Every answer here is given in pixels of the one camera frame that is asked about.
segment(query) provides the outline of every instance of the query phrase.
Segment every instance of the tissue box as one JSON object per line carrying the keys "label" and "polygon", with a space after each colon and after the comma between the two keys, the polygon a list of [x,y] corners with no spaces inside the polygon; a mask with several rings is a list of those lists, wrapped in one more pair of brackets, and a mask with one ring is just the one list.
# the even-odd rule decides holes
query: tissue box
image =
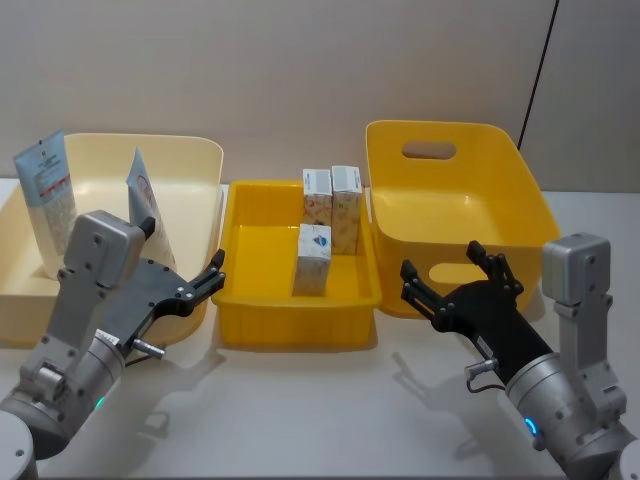
{"label": "tissue box", "polygon": [[331,244],[337,255],[355,255],[360,225],[362,184],[358,167],[335,166]]}
{"label": "tissue box", "polygon": [[294,295],[323,295],[331,264],[331,227],[300,225]]}
{"label": "tissue box", "polygon": [[331,225],[331,173],[304,169],[304,214],[302,223]]}

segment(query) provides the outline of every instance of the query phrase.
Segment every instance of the yellow plastic bin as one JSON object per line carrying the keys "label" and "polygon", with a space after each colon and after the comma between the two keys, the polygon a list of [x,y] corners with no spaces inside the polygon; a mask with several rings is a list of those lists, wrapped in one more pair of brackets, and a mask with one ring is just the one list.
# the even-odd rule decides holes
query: yellow plastic bin
{"label": "yellow plastic bin", "polygon": [[252,350],[358,349],[373,337],[380,285],[365,202],[356,255],[334,255],[325,296],[292,296],[302,182],[231,184],[214,295],[224,345]]}
{"label": "yellow plastic bin", "polygon": [[[82,133],[65,136],[78,213],[106,210],[129,218],[125,183],[139,147],[162,213],[178,273],[190,280],[217,247],[222,149],[205,138]],[[58,294],[48,278],[18,186],[0,211],[0,342],[32,346],[42,336]],[[147,333],[156,344],[186,338],[205,303],[188,318],[163,317]]]}
{"label": "yellow plastic bin", "polygon": [[400,299],[405,258],[440,294],[486,278],[465,256],[471,240],[507,256],[525,308],[541,248],[559,232],[509,136],[491,125],[387,120],[366,137],[381,309],[417,316]]}

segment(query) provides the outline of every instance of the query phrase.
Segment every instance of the white wall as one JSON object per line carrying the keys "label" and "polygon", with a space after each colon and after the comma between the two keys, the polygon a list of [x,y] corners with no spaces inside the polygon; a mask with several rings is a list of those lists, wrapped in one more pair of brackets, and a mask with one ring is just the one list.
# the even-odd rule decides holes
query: white wall
{"label": "white wall", "polygon": [[560,0],[522,153],[549,190],[640,192],[640,2]]}
{"label": "white wall", "polygon": [[209,137],[225,180],[364,168],[365,125],[381,118],[488,122],[517,139],[552,6],[4,0],[0,174],[59,127]]}

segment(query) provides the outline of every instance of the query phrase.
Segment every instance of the white table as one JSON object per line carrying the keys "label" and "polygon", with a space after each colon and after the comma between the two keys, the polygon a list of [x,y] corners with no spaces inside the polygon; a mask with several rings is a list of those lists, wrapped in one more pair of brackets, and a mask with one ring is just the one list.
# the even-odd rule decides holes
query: white table
{"label": "white table", "polygon": [[[0,181],[0,201],[13,185]],[[625,422],[640,433],[640,195],[545,195],[565,233],[589,231],[613,245],[610,359],[629,396]],[[557,347],[551,302],[537,295],[528,318]],[[209,305],[202,326],[169,347],[166,360],[127,369],[69,447],[40,462],[41,475],[561,475],[547,453],[531,448],[504,394],[466,391],[463,368],[477,358],[469,345],[425,321],[377,312],[372,350],[261,354],[217,350],[214,319]],[[0,395],[26,356],[0,349]]]}

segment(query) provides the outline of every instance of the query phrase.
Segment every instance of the package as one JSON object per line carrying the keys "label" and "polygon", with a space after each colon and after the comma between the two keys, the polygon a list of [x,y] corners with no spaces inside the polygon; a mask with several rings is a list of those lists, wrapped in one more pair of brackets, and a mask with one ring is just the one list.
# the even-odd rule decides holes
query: package
{"label": "package", "polygon": [[127,185],[129,186],[129,222],[140,225],[147,217],[153,217],[156,220],[156,229],[146,241],[141,256],[155,260],[175,271],[176,260],[171,251],[169,237],[162,224],[162,217],[151,188],[149,175],[142,161],[142,154],[137,148],[127,177]]}
{"label": "package", "polygon": [[329,170],[302,171],[304,215],[302,223],[331,225],[331,173]]}
{"label": "package", "polygon": [[64,134],[40,140],[14,161],[45,273],[56,278],[76,218]]}
{"label": "package", "polygon": [[331,265],[331,227],[300,225],[294,295],[323,295]]}
{"label": "package", "polygon": [[333,214],[331,246],[334,255],[355,255],[360,226],[362,183],[358,167],[331,167]]}

